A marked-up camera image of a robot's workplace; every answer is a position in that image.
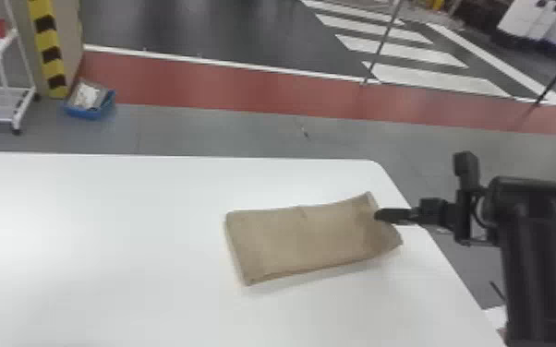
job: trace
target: black robotic arm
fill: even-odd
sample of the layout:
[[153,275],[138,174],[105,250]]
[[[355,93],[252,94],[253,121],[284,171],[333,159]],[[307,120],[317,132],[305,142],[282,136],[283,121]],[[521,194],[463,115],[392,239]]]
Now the black robotic arm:
[[[493,245],[502,253],[509,346],[556,346],[556,183],[496,177],[480,185],[478,159],[453,156],[454,203],[423,198],[413,209],[380,209],[375,219],[436,226],[460,245]],[[472,219],[486,237],[472,237]]]

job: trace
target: concrete floor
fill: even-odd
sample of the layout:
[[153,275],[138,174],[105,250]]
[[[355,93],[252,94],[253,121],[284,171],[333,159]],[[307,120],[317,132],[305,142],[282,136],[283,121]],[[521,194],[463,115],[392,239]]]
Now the concrete floor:
[[[451,155],[472,150],[483,183],[496,174],[556,180],[556,136],[281,114],[118,105],[98,122],[62,114],[60,103],[31,106],[25,134],[0,126],[0,150],[138,155],[365,158],[378,162],[410,204],[452,198]],[[433,237],[483,307],[500,305],[499,252]]]

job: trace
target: yellow and black striped pillar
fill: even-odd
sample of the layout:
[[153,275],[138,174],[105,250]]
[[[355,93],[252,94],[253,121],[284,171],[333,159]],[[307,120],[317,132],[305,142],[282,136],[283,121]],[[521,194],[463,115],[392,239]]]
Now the yellow and black striped pillar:
[[52,0],[29,0],[28,6],[49,95],[51,98],[63,99],[69,90]]

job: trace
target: blue tray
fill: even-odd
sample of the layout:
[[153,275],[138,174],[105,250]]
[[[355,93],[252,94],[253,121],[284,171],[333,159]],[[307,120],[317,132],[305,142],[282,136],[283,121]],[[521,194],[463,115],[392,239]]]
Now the blue tray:
[[66,114],[72,117],[89,119],[91,121],[94,121],[103,117],[105,114],[110,112],[110,110],[112,110],[112,107],[115,105],[115,97],[116,97],[116,92],[114,90],[108,90],[108,93],[105,94],[105,99],[103,99],[102,107],[98,109],[92,108],[89,110],[83,110],[77,107],[69,106],[66,103],[66,101],[63,106],[63,109],[65,109]]

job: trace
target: beige towel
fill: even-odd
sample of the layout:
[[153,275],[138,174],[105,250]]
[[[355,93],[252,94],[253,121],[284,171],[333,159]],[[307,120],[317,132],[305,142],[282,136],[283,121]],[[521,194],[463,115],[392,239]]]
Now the beige towel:
[[226,231],[246,285],[349,264],[402,243],[390,224],[373,220],[370,193],[319,206],[237,210]]

